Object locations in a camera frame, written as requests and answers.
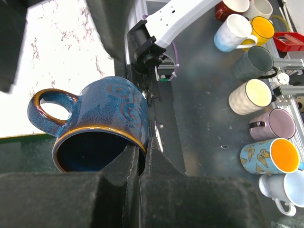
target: white marble backdrop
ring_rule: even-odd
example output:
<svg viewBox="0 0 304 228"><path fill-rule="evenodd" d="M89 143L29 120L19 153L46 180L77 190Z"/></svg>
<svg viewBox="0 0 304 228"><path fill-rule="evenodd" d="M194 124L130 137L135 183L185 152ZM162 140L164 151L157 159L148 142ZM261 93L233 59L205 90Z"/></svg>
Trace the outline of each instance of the white marble backdrop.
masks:
<svg viewBox="0 0 304 228"><path fill-rule="evenodd" d="M0 138L42 133L28 120L27 106L41 89L59 88L74 94L89 83L114 76L114 61L104 50L84 0L49 0L31 7L15 85L0 92ZM43 108L66 119L54 104Z"/></svg>

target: pink mug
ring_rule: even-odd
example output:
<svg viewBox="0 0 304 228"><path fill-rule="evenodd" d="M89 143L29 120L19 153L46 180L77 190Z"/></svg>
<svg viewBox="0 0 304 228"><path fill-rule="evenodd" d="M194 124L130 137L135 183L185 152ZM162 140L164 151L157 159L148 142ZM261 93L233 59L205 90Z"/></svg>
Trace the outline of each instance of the pink mug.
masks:
<svg viewBox="0 0 304 228"><path fill-rule="evenodd" d="M248 128L252 138L256 141L274 138L290 139L296 130L294 119L287 111L280 108L252 119Z"/></svg>

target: butterfly mug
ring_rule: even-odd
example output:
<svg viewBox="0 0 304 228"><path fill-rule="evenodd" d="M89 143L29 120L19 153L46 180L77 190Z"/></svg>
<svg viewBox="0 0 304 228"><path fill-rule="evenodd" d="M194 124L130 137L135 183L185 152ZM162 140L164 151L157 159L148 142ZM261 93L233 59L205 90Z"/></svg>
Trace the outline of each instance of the butterfly mug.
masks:
<svg viewBox="0 0 304 228"><path fill-rule="evenodd" d="M248 144L241 151L241 163L254 174L292 173L304 169L295 146L284 138Z"/></svg>

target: white mug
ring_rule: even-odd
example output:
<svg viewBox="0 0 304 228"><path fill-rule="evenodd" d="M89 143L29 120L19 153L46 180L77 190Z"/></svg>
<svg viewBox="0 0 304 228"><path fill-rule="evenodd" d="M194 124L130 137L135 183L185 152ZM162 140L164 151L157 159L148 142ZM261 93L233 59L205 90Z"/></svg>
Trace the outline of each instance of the white mug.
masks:
<svg viewBox="0 0 304 228"><path fill-rule="evenodd" d="M251 24L246 18L238 14L231 14L216 32L214 44L223 52L250 48L257 44L257 37L252 35L251 32ZM245 39L251 39L254 43L241 45Z"/></svg>
<svg viewBox="0 0 304 228"><path fill-rule="evenodd" d="M247 81L229 96L230 108L239 115L261 110L269 106L272 101L271 90L259 79Z"/></svg>
<svg viewBox="0 0 304 228"><path fill-rule="evenodd" d="M272 6L267 0L252 0L250 2L249 9L243 13L244 17L247 17L249 20L257 16L269 19L273 12Z"/></svg>
<svg viewBox="0 0 304 228"><path fill-rule="evenodd" d="M272 198L282 214L294 216L296 206L304 208L304 171L271 176L264 174L258 184L262 194ZM282 207L281 201L289 207L288 211Z"/></svg>

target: red container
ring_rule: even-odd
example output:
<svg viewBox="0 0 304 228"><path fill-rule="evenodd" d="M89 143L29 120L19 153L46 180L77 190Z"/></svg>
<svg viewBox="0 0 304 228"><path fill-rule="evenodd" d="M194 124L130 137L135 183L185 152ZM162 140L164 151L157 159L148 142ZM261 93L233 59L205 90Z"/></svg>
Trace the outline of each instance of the red container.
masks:
<svg viewBox="0 0 304 228"><path fill-rule="evenodd" d="M295 44L291 41L282 41L279 39L279 37L283 37L285 34L288 34L299 41L303 42L303 44ZM287 51L304 51L304 36L297 32L276 32L274 35L274 42L275 46L278 50L282 52L287 52Z"/></svg>

